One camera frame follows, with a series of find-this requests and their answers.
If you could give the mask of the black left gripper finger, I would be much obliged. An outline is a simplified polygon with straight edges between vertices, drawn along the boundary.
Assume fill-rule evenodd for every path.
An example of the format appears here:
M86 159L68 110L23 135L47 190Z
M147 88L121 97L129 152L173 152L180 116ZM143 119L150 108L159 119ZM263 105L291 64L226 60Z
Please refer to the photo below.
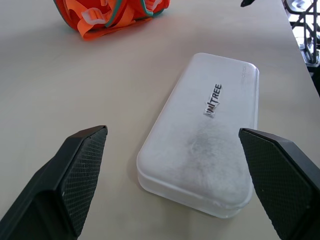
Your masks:
M101 170L105 125L81 130L63 142L0 220L0 240L77 240Z
M254 189L281 240L320 240L320 168L292 141L238 132Z

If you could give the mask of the frosted white plastic case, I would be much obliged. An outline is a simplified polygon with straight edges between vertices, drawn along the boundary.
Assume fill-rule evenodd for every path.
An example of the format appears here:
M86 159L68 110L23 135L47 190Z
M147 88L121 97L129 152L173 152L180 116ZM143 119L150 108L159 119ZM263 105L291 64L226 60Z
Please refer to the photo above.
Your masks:
M237 215L253 194L238 133L257 128L258 105L255 65L195 54L137 155L141 187L218 218Z

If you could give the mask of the black metal frame structure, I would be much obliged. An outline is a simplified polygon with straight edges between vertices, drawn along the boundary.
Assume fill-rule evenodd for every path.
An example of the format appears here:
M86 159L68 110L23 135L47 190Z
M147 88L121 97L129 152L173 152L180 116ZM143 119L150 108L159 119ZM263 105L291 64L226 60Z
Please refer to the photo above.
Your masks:
M283 0L288 21L310 68L320 65L320 0Z

